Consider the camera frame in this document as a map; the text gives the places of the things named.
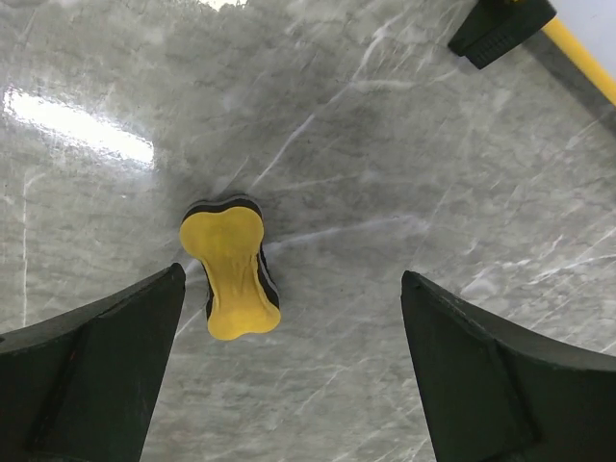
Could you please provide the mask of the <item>yellow black whiteboard eraser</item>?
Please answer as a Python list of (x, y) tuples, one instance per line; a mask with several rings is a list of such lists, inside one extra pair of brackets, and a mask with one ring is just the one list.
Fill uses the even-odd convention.
[(264, 238), (261, 208), (245, 194), (196, 201), (182, 218), (180, 243), (204, 268), (207, 326), (218, 340), (268, 333), (281, 321)]

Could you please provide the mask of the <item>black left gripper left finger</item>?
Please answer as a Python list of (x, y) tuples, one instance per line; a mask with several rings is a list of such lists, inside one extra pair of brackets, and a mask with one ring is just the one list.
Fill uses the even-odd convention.
[(185, 297), (174, 263), (1, 336), (4, 461), (138, 461)]

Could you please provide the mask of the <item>yellow framed whiteboard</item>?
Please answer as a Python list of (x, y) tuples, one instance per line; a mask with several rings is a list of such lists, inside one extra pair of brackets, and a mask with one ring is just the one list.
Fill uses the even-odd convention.
[(615, 79), (564, 23), (555, 16), (542, 28), (542, 31), (584, 74), (593, 86), (612, 105), (615, 105)]

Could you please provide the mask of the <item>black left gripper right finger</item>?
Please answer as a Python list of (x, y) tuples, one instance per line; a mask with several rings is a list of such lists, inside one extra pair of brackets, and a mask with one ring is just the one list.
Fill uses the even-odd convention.
[(548, 338), (414, 271), (401, 310), (439, 461), (612, 461), (615, 359)]

